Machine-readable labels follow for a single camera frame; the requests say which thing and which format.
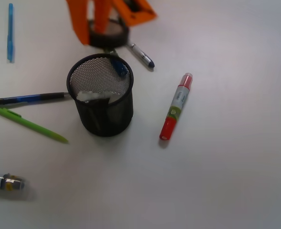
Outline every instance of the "pen clip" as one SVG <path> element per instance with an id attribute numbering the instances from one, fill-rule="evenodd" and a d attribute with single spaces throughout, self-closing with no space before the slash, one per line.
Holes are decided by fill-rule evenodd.
<path id="1" fill-rule="evenodd" d="M 6 111 L 7 112 L 9 112 L 9 113 L 11 113 L 11 114 L 13 114 L 13 115 L 16 115 L 16 116 L 18 116 L 18 117 L 22 117 L 20 114 L 18 114 L 18 113 L 15 113 L 15 112 L 13 112 L 13 111 L 10 111 L 10 110 L 8 110 L 7 108 L 5 108 L 6 109 Z"/>

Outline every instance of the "red marker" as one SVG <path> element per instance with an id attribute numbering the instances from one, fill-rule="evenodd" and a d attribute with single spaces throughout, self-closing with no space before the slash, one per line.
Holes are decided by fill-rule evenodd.
<path id="1" fill-rule="evenodd" d="M 174 94 L 173 101 L 170 105 L 163 129 L 161 131 L 161 134 L 160 134 L 161 140 L 170 139 L 171 134 L 173 133 L 175 124 L 177 123 L 177 121 L 179 119 L 182 108 L 187 99 L 192 81 L 193 81 L 193 75 L 191 75 L 190 73 L 186 73 L 183 76 L 183 78 L 180 82 L 180 85 L 178 86 L 178 88 Z"/>

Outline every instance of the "red marker cap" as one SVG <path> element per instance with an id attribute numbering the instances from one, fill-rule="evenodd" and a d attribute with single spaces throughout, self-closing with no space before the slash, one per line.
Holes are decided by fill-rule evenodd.
<path id="1" fill-rule="evenodd" d="M 160 134 L 161 140 L 170 139 L 176 123 L 177 123 L 177 121 L 174 118 L 169 118 L 169 117 L 166 118 L 164 126 L 163 126 L 161 134 Z"/>
<path id="2" fill-rule="evenodd" d="M 190 73 L 185 73 L 185 75 L 182 77 L 179 86 L 187 87 L 190 90 L 190 85 L 192 85 L 192 81 L 193 75 L 191 75 Z"/>

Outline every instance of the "blue and black pen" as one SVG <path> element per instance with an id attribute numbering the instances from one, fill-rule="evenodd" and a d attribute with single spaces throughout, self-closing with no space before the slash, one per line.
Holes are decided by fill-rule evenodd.
<path id="1" fill-rule="evenodd" d="M 68 96 L 69 93 L 57 92 L 57 93 L 32 94 L 32 95 L 25 95 L 25 96 L 1 98 L 0 105 L 16 104 L 16 103 L 23 103 L 23 102 L 30 103 L 30 102 L 38 102 L 38 101 L 50 100 L 50 99 L 61 99 Z"/>

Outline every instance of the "green mechanical pencil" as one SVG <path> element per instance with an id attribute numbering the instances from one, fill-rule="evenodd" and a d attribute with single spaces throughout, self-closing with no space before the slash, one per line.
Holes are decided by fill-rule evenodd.
<path id="1" fill-rule="evenodd" d="M 24 125 L 25 127 L 27 128 L 30 128 L 36 132 L 39 132 L 40 134 L 43 134 L 47 137 L 50 137 L 50 138 L 53 138 L 55 140 L 58 140 L 60 142 L 63 142 L 63 143 L 67 143 L 68 140 L 64 137 L 62 137 L 61 135 L 51 131 L 51 130 L 48 130 L 44 127 L 41 127 L 37 124 L 34 124 L 32 122 L 29 122 L 28 120 L 26 119 L 23 119 L 22 116 L 20 114 L 17 114 L 13 111 L 10 111 L 8 110 L 7 108 L 0 108 L 0 115 L 1 116 L 4 116 L 12 121 L 15 121 L 21 125 Z"/>

